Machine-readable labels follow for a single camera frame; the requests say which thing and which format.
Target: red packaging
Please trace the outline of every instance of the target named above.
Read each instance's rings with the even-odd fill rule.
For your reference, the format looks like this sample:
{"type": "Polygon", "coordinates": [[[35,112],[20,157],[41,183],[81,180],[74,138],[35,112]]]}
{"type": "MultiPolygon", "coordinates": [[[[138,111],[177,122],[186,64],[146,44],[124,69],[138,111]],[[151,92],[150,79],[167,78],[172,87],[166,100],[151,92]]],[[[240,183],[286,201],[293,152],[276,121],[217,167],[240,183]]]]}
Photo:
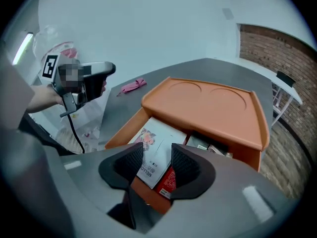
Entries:
{"type": "Polygon", "coordinates": [[[173,167],[170,167],[163,175],[162,179],[155,186],[154,191],[170,199],[170,194],[176,189],[176,179],[173,167]]]}

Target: label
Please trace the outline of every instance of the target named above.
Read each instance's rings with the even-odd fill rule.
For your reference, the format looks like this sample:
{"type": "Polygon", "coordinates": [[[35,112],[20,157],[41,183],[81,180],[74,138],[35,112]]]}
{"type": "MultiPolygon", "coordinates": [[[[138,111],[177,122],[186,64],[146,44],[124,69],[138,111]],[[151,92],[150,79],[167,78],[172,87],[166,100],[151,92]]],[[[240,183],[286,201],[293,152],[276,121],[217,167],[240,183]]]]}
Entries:
{"type": "Polygon", "coordinates": [[[165,189],[161,189],[159,193],[163,195],[164,197],[167,197],[168,199],[170,199],[170,192],[166,191],[165,189]]]}
{"type": "Polygon", "coordinates": [[[80,161],[74,161],[74,162],[67,163],[67,164],[64,165],[66,170],[74,169],[74,168],[77,168],[77,167],[80,167],[80,166],[81,166],[81,162],[80,161]]]}
{"type": "Polygon", "coordinates": [[[148,177],[151,177],[151,176],[152,176],[152,173],[155,172],[155,169],[153,169],[153,170],[151,170],[152,173],[150,173],[150,172],[149,172],[148,170],[146,170],[145,167],[143,167],[143,166],[140,168],[140,170],[141,170],[143,173],[145,173],[148,177]]]}
{"type": "Polygon", "coordinates": [[[46,57],[42,77],[44,77],[46,80],[48,80],[50,82],[54,81],[59,56],[60,56],[60,54],[48,53],[48,55],[46,57]]]}

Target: fluorescent light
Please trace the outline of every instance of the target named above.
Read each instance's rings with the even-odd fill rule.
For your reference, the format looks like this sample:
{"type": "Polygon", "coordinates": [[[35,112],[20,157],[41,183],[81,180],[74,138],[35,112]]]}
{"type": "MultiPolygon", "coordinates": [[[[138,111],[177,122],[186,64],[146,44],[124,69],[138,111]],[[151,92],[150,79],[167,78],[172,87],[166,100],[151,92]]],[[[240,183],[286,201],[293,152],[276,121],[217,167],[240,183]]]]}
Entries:
{"type": "Polygon", "coordinates": [[[22,54],[23,54],[23,52],[24,52],[26,46],[29,44],[29,42],[30,42],[30,40],[32,39],[32,37],[33,37],[33,34],[31,34],[31,33],[28,33],[28,34],[25,36],[25,38],[24,38],[24,40],[23,40],[21,46],[19,47],[18,52],[16,53],[16,55],[15,55],[15,57],[14,57],[14,59],[13,59],[12,65],[16,65],[16,64],[19,62],[20,57],[22,56],[22,54]]]}

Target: gray table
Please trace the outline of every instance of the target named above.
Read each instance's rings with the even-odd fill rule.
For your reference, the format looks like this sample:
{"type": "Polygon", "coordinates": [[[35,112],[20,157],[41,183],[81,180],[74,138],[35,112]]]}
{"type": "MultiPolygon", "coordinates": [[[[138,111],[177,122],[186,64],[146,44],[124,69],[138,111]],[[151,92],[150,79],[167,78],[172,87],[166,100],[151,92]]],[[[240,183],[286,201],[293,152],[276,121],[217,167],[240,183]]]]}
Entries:
{"type": "Polygon", "coordinates": [[[111,89],[100,129],[99,149],[140,109],[142,97],[167,77],[193,79],[233,86],[255,91],[266,117],[269,129],[273,119],[273,98],[271,81],[249,69],[215,59],[199,59],[172,65],[140,75],[147,85],[117,97],[124,82],[111,89]]]}

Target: white wall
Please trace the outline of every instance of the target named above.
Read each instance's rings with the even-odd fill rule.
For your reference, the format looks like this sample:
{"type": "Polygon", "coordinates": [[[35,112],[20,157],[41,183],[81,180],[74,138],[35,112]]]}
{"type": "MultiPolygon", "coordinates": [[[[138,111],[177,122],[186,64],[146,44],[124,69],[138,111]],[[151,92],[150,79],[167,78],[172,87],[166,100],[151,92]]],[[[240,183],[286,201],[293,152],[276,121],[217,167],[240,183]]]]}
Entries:
{"type": "MultiPolygon", "coordinates": [[[[226,8],[231,10],[231,0],[218,0],[219,7],[221,9],[226,8]]],[[[222,21],[222,32],[221,32],[221,41],[222,45],[220,48],[223,48],[222,56],[218,58],[228,59],[228,58],[238,58],[240,56],[240,26],[236,21],[236,18],[226,19],[222,21]]]]}
{"type": "MultiPolygon", "coordinates": [[[[28,32],[36,34],[40,27],[38,21],[39,0],[27,0],[21,6],[19,11],[7,25],[2,35],[5,43],[5,49],[10,62],[13,62],[15,54],[22,44],[28,32]]],[[[14,68],[19,72],[24,81],[31,85],[41,67],[35,60],[32,51],[33,39],[25,49],[19,63],[14,68]]],[[[58,107],[51,107],[43,112],[31,114],[31,117],[40,124],[48,133],[55,137],[61,128],[60,117],[61,111],[58,107]]]]}
{"type": "Polygon", "coordinates": [[[81,62],[116,64],[108,87],[184,61],[235,56],[221,0],[40,0],[40,28],[57,23],[77,35],[81,62]]]}
{"type": "Polygon", "coordinates": [[[317,50],[308,25],[291,0],[230,1],[237,23],[264,26],[284,32],[317,50]]]}

